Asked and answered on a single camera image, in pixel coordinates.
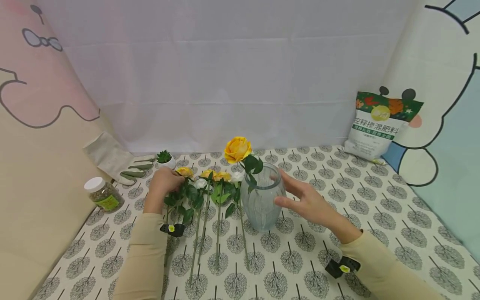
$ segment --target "tree pattern tablecloth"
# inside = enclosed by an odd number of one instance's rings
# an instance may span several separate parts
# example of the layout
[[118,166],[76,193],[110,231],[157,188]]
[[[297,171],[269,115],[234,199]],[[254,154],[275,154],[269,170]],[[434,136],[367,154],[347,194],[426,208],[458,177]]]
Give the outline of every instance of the tree pattern tablecloth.
[[[343,152],[340,146],[256,150],[254,154],[313,185],[338,212],[373,233],[445,298],[480,299],[478,263],[391,167],[366,162]],[[196,176],[207,168],[242,171],[240,166],[230,165],[221,152],[174,158],[178,167],[189,166]],[[117,185],[125,198],[121,210],[104,214],[97,208],[92,212],[35,300],[111,299],[154,170],[134,186]],[[227,205],[221,208],[223,213]],[[184,237],[169,237],[166,275],[158,283],[164,287],[164,299],[375,298],[354,274],[333,279],[325,271],[331,258],[341,257],[338,239],[328,229],[287,209],[267,233],[253,229],[243,214],[250,271],[245,264],[240,211],[229,219],[222,217],[216,268],[217,209],[211,203],[207,212],[206,207],[202,211],[200,237],[205,213],[208,221],[199,265],[199,253],[192,262],[196,218]],[[170,219],[179,220],[175,213]]]

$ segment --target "sleeve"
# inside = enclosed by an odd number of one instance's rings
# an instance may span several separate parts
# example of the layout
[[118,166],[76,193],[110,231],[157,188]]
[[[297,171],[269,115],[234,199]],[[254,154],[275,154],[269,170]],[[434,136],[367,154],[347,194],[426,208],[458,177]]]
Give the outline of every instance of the sleeve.
[[367,231],[340,249],[344,256],[360,263],[357,277],[380,300],[444,300]]
[[142,214],[137,219],[113,300],[160,299],[168,237],[160,231],[162,224],[162,215],[158,214]]

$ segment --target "yellow rose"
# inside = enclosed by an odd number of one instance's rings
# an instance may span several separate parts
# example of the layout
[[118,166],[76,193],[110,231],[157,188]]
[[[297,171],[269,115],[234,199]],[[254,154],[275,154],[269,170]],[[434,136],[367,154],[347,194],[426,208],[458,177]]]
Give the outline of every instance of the yellow rose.
[[216,176],[216,172],[211,170],[211,169],[208,169],[208,170],[205,170],[203,171],[201,174],[200,174],[200,177],[205,177],[205,178],[208,178],[208,176],[210,176],[210,173],[213,173],[213,176],[212,177],[215,177]]
[[230,181],[232,176],[227,172],[218,172],[216,175],[214,175],[213,180],[220,181],[222,178],[224,181]]
[[183,177],[193,177],[193,171],[189,167],[178,168],[177,172]]
[[225,159],[231,164],[242,161],[250,153],[252,153],[250,141],[243,136],[234,137],[225,147]]

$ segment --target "white curtain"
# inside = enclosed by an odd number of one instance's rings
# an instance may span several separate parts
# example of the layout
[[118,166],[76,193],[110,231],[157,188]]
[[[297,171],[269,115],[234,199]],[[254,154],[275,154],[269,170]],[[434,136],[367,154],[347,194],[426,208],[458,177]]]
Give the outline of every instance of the white curtain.
[[132,152],[341,144],[414,0],[40,0]]

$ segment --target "jar lid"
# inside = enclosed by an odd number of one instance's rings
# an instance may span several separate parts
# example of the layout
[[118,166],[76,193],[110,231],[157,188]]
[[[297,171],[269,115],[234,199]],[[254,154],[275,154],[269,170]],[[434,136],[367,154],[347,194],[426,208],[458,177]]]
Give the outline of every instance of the jar lid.
[[84,189],[86,189],[88,192],[97,192],[101,190],[105,186],[105,180],[101,177],[94,177],[87,181],[87,183],[84,185]]

